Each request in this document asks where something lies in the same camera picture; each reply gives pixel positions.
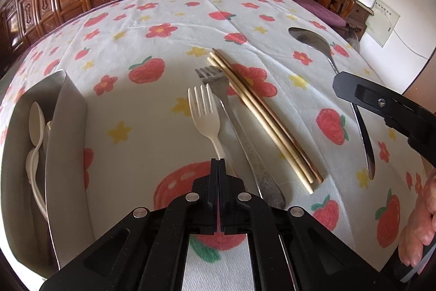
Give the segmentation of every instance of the tablecloth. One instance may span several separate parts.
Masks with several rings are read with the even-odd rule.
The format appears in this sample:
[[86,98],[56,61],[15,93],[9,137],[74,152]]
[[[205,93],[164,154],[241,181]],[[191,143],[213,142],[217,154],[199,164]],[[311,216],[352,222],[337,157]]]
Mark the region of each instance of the tablecloth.
[[[194,68],[208,65],[210,49],[217,48],[265,98],[325,177],[309,195],[229,91],[287,206],[311,212],[381,269],[424,184],[420,156],[383,119],[361,110],[376,156],[376,177],[368,179],[352,109],[333,92],[330,64],[291,38],[291,26],[323,36],[339,70],[382,83],[338,34],[291,0],[120,0],[70,21],[33,46],[0,108],[0,143],[19,97],[65,69],[88,104],[84,184],[98,238],[135,207],[165,207],[208,173],[215,153],[193,125],[187,89],[201,84]],[[228,159],[253,191],[245,157],[221,118]],[[26,285],[38,289],[42,279],[14,260],[3,228],[0,247]],[[183,288],[252,290],[246,239],[191,237]]]

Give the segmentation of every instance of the finger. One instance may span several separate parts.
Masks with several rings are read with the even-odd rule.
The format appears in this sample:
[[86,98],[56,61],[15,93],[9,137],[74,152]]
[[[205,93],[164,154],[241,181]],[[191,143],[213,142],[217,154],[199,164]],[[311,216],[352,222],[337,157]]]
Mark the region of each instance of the finger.
[[407,227],[404,227],[403,230],[401,231],[400,243],[398,244],[398,256],[400,257],[401,262],[405,266],[409,266],[410,260],[407,256],[407,251],[406,251],[406,228]]

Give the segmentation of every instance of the yellow star print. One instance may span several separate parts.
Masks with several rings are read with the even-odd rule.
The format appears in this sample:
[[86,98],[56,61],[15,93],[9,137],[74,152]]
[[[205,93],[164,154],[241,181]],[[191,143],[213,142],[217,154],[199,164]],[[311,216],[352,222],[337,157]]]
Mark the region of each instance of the yellow star print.
[[306,90],[307,82],[300,75],[289,76],[289,79],[294,82],[295,87],[303,88],[304,90]]
[[359,187],[368,189],[369,176],[366,168],[356,172],[356,178],[359,180]]
[[397,135],[395,134],[395,130],[393,128],[389,128],[389,138],[393,141],[397,139]]
[[201,57],[201,56],[207,55],[208,52],[203,47],[193,46],[191,51],[186,52],[186,54],[188,56],[195,55],[195,57]]
[[124,121],[120,121],[116,128],[108,131],[108,136],[113,138],[114,144],[117,144],[119,141],[127,141],[129,139],[127,133],[130,130],[130,127],[124,126]]
[[254,28],[254,31],[259,31],[261,34],[264,34],[264,33],[268,32],[268,30],[262,28],[261,26],[256,26]]
[[175,114],[182,112],[185,116],[190,117],[189,102],[187,98],[177,98],[177,105],[171,111]]
[[89,68],[92,68],[94,66],[94,61],[88,61],[84,64],[84,66],[82,67],[83,70],[87,70]]
[[115,34],[114,36],[113,36],[113,39],[114,40],[118,40],[118,39],[121,39],[122,37],[125,37],[126,36],[126,32],[125,31],[121,31],[121,32],[119,32],[118,34]]

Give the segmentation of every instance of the metal spoon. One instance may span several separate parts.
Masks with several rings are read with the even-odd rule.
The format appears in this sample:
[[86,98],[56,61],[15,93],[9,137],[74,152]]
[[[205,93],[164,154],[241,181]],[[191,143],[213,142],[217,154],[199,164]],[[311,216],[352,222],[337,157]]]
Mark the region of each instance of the metal spoon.
[[[331,56],[331,48],[329,43],[317,33],[301,28],[289,28],[289,34],[297,41],[308,45],[309,47],[322,52],[330,62],[330,65],[334,69],[336,74],[339,74],[339,70],[336,67],[333,57]],[[368,174],[370,179],[374,179],[376,174],[376,161],[374,159],[374,152],[372,150],[371,140],[366,130],[365,122],[360,114],[359,108],[356,104],[352,104],[353,112],[357,120],[357,126],[360,131],[360,137],[363,141],[363,147],[366,153],[366,164],[368,166]]]

